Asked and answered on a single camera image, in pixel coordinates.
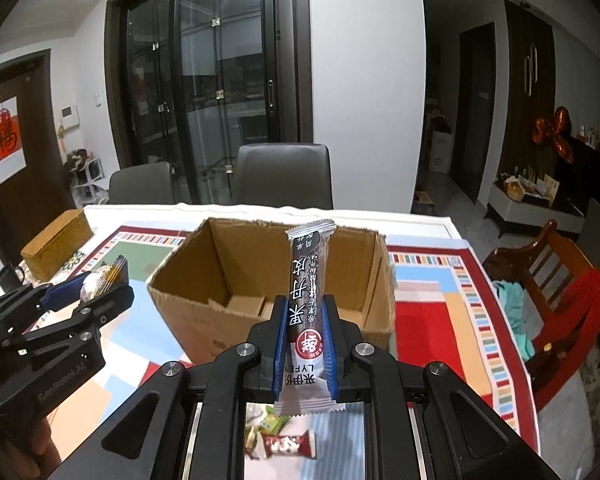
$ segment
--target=gray chair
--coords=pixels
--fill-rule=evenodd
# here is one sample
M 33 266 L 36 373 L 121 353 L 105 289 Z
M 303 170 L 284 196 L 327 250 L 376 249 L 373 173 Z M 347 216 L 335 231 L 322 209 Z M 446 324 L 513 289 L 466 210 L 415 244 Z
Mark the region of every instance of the gray chair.
M 171 164 L 154 162 L 116 171 L 109 179 L 109 204 L 173 205 L 178 203 Z
M 232 180 L 234 204 L 333 209 L 329 150 L 321 144 L 246 144 Z

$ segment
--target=metal screw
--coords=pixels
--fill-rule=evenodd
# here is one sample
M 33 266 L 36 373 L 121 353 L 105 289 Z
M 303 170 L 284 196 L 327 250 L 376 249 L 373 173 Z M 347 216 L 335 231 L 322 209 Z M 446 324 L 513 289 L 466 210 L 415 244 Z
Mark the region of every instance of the metal screw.
M 440 361 L 434 361 L 429 365 L 429 370 L 434 375 L 444 375 L 449 370 L 449 367 Z
M 246 357 L 247 355 L 253 354 L 256 351 L 256 347 L 251 343 L 240 343 L 235 347 L 235 351 L 239 356 Z
M 375 348 L 369 343 L 358 343 L 356 345 L 356 353 L 359 355 L 371 355 Z
M 169 361 L 162 365 L 162 373 L 167 377 L 173 377 L 174 375 L 179 374 L 182 371 L 182 363 L 177 361 Z

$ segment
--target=white cabinet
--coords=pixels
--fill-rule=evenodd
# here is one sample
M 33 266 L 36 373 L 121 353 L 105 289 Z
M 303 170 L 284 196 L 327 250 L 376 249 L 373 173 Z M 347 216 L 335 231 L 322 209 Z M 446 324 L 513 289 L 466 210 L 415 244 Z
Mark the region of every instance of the white cabinet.
M 451 164 L 451 147 L 454 136 L 445 132 L 433 132 L 431 140 L 431 156 L 429 157 L 429 171 L 448 173 Z

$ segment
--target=open cardboard box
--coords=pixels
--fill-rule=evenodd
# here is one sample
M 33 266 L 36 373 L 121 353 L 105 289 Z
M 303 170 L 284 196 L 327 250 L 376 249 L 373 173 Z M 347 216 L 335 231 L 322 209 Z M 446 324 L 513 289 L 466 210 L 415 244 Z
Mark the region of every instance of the open cardboard box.
M 196 364 L 212 361 L 269 319 L 288 295 L 290 226 L 210 218 L 156 269 L 148 290 Z M 338 227 L 329 241 L 325 293 L 366 341 L 386 348 L 394 328 L 394 278 L 384 238 Z

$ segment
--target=cardboard box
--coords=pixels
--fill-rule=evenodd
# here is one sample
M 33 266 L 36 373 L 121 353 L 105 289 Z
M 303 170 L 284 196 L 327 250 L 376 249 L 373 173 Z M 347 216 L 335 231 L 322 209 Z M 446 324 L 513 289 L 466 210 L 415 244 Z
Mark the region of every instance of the cardboard box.
M 65 211 L 20 252 L 33 277 L 48 282 L 93 236 L 82 209 Z
M 148 290 L 162 318 L 196 364 L 212 361 L 269 319 L 288 295 L 289 226 L 209 219 L 156 269 Z M 329 241 L 325 293 L 366 341 L 386 348 L 394 328 L 394 277 L 384 238 L 338 227 Z

